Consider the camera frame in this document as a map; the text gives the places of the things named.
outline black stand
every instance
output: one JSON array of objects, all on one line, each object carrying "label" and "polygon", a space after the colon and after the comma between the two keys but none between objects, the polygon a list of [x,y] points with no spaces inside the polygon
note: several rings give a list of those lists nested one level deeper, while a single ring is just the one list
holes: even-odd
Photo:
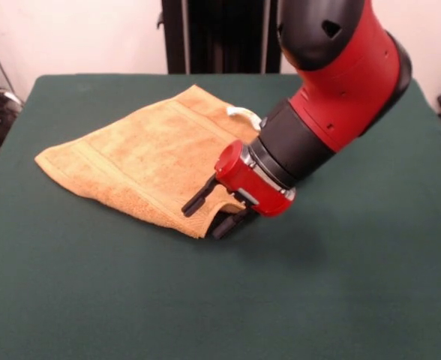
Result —
[{"label": "black stand", "polygon": [[169,74],[279,73],[278,0],[163,0]]}]

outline white cable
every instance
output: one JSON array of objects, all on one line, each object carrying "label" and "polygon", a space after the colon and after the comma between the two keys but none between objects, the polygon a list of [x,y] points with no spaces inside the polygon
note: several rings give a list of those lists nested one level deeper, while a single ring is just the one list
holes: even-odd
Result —
[{"label": "white cable", "polygon": [[227,115],[228,116],[235,116],[235,115],[243,116],[250,121],[250,123],[252,124],[252,127],[254,128],[255,131],[261,130],[260,124],[263,122],[262,119],[259,116],[257,116],[257,114],[255,112],[252,112],[249,109],[245,109],[244,107],[228,106],[227,107]]},{"label": "white cable", "polygon": [[23,102],[12,92],[0,88],[0,94],[3,94],[6,98],[11,99],[12,101],[18,103],[21,107],[23,106]]}]

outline towel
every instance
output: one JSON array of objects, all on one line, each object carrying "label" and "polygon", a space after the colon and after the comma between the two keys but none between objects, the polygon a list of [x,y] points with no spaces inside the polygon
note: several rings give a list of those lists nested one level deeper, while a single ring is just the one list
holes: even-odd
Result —
[{"label": "towel", "polygon": [[43,150],[36,164],[79,197],[96,200],[159,227],[205,238],[218,212],[244,206],[220,186],[192,217],[182,206],[214,173],[232,141],[257,132],[233,105],[198,85],[144,106],[112,124]]}]

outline small hole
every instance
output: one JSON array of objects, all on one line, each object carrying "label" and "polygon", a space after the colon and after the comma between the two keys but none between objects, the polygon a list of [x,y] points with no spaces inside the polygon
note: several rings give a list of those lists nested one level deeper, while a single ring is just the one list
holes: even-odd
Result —
[{"label": "small hole", "polygon": [[284,30],[284,24],[280,24],[278,27],[277,27],[277,33],[279,34],[279,36],[281,36],[282,35],[282,31]]},{"label": "small hole", "polygon": [[331,39],[335,38],[341,31],[341,26],[335,22],[324,20],[322,23],[322,29]]}]

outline table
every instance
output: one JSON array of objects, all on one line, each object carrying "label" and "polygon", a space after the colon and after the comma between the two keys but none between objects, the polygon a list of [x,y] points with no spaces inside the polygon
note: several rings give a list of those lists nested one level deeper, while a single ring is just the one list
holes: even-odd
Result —
[{"label": "table", "polygon": [[35,164],[194,83],[263,115],[300,80],[35,83],[0,152],[0,359],[441,359],[441,122],[416,82],[286,214],[225,241],[79,198]]}]

